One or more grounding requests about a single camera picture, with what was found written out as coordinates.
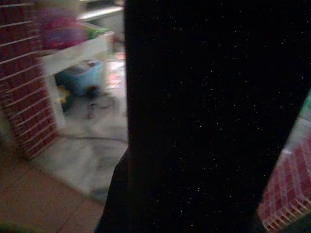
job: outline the white shelf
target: white shelf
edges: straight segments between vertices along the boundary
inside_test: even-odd
[[[81,21],[91,21],[101,17],[108,17],[118,12],[123,12],[122,6],[106,6],[100,9],[92,9],[78,15],[77,19]]]
[[[58,102],[59,94],[54,75],[93,57],[100,57],[103,62],[106,62],[108,47],[106,35],[101,35],[95,39],[87,40],[79,45],[64,50],[58,50],[53,54],[40,58],[45,72],[45,83],[52,101],[52,108],[59,130],[65,127],[66,121],[62,106]]]
[[[56,53],[41,57],[41,63],[47,76],[54,75],[99,53],[107,51],[105,35],[87,40],[79,45],[59,50]]]

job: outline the brick pillar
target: brick pillar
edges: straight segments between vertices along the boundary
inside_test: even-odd
[[[55,119],[37,52],[33,3],[0,2],[0,105],[27,159],[56,137]]]

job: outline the green object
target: green object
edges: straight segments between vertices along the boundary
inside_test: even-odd
[[[102,28],[102,29],[95,29],[91,27],[85,27],[85,30],[87,32],[87,37],[88,39],[95,39],[99,35],[103,35],[105,32],[108,31],[107,28]]]
[[[303,103],[303,106],[300,110],[299,115],[301,115],[308,108],[311,109],[311,91],[309,91],[308,96],[307,96],[305,102]]]
[[[0,223],[0,233],[41,233],[40,231],[19,226],[15,223]]]

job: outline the dark fabric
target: dark fabric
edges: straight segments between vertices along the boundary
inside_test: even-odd
[[[296,2],[204,2],[125,9],[132,232],[248,232],[310,88]]]
[[[249,233],[266,233],[266,230],[257,214],[253,217]]]
[[[95,233],[128,232],[128,161],[129,151],[120,159],[113,172],[103,216]]]

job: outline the blue plastic basket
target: blue plastic basket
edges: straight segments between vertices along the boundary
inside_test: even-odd
[[[104,63],[101,61],[92,61],[93,67],[84,73],[72,74],[64,70],[55,75],[57,85],[62,85],[75,96],[83,96],[90,85],[102,86],[101,71]]]

